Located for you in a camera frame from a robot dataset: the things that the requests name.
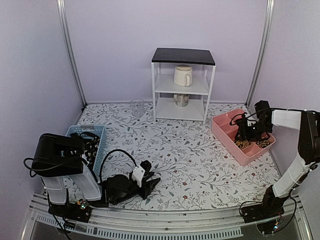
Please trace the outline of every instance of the pink basket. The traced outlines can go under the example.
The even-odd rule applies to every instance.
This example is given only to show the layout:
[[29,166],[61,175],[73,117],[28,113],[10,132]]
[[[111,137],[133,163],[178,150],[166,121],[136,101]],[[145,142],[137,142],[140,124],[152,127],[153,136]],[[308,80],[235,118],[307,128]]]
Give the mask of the pink basket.
[[241,165],[248,165],[253,160],[257,159],[261,155],[269,151],[271,146],[276,142],[274,136],[270,135],[269,141],[271,144],[265,148],[259,147],[256,143],[251,143],[244,149],[240,149],[235,143],[235,136],[238,132],[237,125],[230,125],[231,119],[237,114],[243,114],[245,111],[242,109],[235,109],[227,113],[214,116],[212,118],[212,133],[219,139],[219,141],[228,149],[228,151],[233,155],[233,157]]

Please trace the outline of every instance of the cup handle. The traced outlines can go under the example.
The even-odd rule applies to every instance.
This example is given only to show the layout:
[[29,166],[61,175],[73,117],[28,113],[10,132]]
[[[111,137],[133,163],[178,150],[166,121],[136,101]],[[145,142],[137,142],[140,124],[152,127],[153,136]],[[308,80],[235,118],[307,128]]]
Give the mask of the cup handle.
[[185,74],[185,86],[186,87],[190,86],[190,84],[191,84],[190,81],[191,81],[190,74],[186,73]]

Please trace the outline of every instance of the lavender wall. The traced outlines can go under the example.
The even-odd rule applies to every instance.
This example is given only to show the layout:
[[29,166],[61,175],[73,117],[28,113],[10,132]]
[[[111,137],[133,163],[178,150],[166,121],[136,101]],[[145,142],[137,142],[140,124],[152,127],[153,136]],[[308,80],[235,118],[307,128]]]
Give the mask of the lavender wall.
[[[253,104],[320,111],[320,2],[277,0]],[[274,127],[272,149],[283,173],[297,152],[298,131]],[[320,170],[299,187],[314,239],[320,239]]]
[[88,102],[152,99],[157,47],[210,50],[212,100],[246,101],[266,0],[69,0],[72,45]]
[[64,134],[81,105],[56,1],[2,1],[0,33],[0,239],[16,240],[41,189],[23,159],[42,133]]

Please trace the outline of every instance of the blue plastic basket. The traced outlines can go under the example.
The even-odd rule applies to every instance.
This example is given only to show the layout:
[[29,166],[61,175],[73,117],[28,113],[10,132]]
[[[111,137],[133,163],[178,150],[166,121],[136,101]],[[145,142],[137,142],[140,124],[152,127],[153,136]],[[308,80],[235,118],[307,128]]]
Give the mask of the blue plastic basket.
[[[81,134],[83,132],[94,133],[100,137],[98,152],[96,153],[96,158],[93,165],[93,172],[99,181],[99,172],[103,161],[104,149],[106,147],[107,140],[106,128],[103,125],[72,125],[69,127],[66,136],[70,137],[70,135],[73,133]],[[90,139],[90,137],[86,135],[83,135],[82,137]]]

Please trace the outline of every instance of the ceramic mug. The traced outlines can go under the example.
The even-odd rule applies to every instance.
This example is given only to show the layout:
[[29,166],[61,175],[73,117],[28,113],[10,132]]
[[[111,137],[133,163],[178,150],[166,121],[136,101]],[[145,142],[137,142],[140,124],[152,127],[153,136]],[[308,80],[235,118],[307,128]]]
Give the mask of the ceramic mug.
[[175,94],[173,95],[175,104],[178,107],[185,107],[189,102],[189,94]]
[[180,86],[189,87],[192,84],[192,67],[188,65],[176,66],[173,82]]

